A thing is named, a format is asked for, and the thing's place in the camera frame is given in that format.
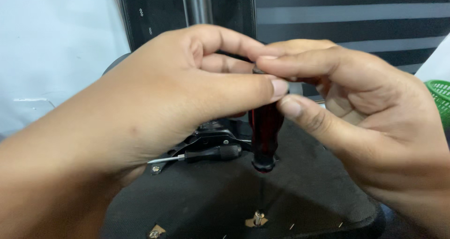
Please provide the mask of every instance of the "left hand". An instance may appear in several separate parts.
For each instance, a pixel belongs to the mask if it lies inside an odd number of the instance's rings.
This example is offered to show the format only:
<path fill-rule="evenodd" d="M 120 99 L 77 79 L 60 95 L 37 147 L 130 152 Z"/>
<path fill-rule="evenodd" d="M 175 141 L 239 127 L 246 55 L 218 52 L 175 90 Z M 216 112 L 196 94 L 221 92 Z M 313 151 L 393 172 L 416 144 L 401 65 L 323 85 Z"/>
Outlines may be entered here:
<path fill-rule="evenodd" d="M 147 161 L 198 125 L 285 95 L 287 82 L 248 75 L 253 64 L 214 53 L 221 49 L 247 56 L 250 48 L 262 46 L 219 26 L 165 32 L 25 132 L 39 129 L 33 142 L 52 136 L 61 148 L 49 152 L 52 161 L 70 160 L 105 172 L 139 167 L 135 178 Z"/>

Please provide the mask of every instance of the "bolt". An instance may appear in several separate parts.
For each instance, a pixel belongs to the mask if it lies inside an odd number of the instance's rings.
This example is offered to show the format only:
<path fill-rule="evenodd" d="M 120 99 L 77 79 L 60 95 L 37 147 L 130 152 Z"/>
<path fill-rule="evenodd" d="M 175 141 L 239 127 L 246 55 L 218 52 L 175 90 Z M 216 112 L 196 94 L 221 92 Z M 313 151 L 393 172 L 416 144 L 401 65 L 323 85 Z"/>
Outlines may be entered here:
<path fill-rule="evenodd" d="M 255 212 L 255 221 L 254 221 L 254 223 L 255 223 L 255 225 L 256 226 L 260 226 L 261 225 L 261 220 L 262 220 L 262 218 L 264 218 L 264 213 L 259 213 L 259 211 L 256 211 Z"/>
<path fill-rule="evenodd" d="M 153 230 L 152 232 L 149 233 L 150 239 L 154 239 L 154 238 L 158 238 L 158 237 L 159 237 L 159 232 L 156 230 Z"/>

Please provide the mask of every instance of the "right hand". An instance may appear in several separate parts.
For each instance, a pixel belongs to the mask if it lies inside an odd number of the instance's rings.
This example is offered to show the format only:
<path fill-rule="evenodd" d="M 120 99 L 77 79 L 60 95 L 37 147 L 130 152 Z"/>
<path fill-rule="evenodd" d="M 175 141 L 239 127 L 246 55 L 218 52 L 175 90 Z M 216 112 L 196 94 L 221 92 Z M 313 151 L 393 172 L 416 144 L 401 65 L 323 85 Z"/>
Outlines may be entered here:
<path fill-rule="evenodd" d="M 250 58 L 267 74 L 316 84 L 328 110 L 287 95 L 280 111 L 326 145 L 364 191 L 450 238 L 450 153 L 419 79 L 331 41 L 278 42 Z"/>

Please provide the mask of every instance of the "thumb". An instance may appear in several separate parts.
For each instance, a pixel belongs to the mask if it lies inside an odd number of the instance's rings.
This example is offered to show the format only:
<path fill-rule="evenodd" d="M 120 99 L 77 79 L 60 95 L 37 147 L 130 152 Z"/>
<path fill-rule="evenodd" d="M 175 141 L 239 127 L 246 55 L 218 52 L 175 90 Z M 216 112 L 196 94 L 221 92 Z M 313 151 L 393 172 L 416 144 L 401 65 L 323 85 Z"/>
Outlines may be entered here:
<path fill-rule="evenodd" d="M 273 75 L 219 74 L 208 79 L 204 95 L 210 119 L 226 117 L 270 104 L 282 98 L 289 84 Z"/>
<path fill-rule="evenodd" d="M 334 151 L 352 150 L 355 140 L 363 136 L 363 129 L 354 126 L 316 102 L 299 96 L 287 95 L 278 102 L 278 109 L 286 118 Z"/>

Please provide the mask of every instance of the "green basket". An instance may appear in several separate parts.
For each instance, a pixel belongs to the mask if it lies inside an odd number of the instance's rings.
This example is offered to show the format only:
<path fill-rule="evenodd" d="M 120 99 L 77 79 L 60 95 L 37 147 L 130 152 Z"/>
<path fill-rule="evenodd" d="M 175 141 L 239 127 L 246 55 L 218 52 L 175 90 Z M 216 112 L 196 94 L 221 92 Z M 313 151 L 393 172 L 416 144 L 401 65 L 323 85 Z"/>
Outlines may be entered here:
<path fill-rule="evenodd" d="M 442 80 L 430 80 L 425 82 L 434 98 L 439 114 L 441 115 L 442 126 L 450 129 L 450 82 Z"/>

